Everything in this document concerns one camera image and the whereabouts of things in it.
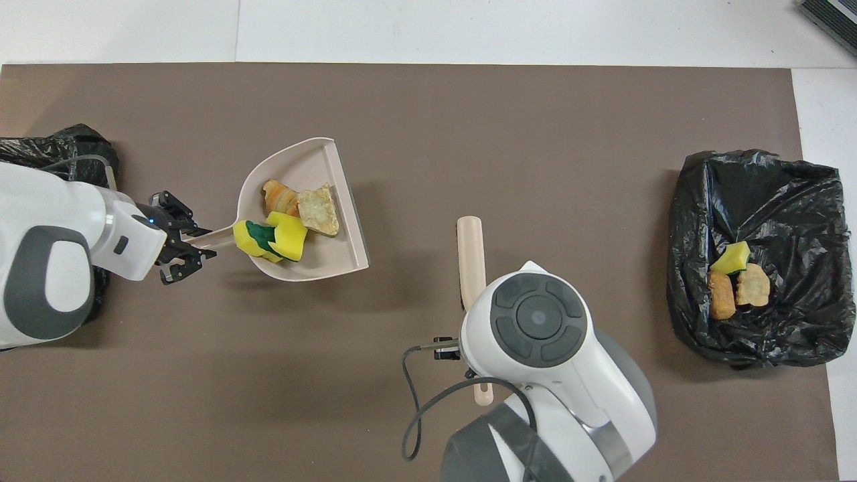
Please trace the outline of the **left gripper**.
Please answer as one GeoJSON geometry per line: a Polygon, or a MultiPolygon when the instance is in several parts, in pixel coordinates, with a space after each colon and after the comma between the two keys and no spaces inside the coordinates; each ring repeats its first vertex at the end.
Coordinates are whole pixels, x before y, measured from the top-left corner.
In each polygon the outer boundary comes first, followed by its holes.
{"type": "Polygon", "coordinates": [[[167,233],[195,237],[193,213],[168,190],[138,204],[116,190],[98,190],[104,202],[104,226],[90,248],[92,265],[132,281],[141,281],[158,262],[165,286],[202,268],[206,251],[189,244],[167,244],[167,233]]]}

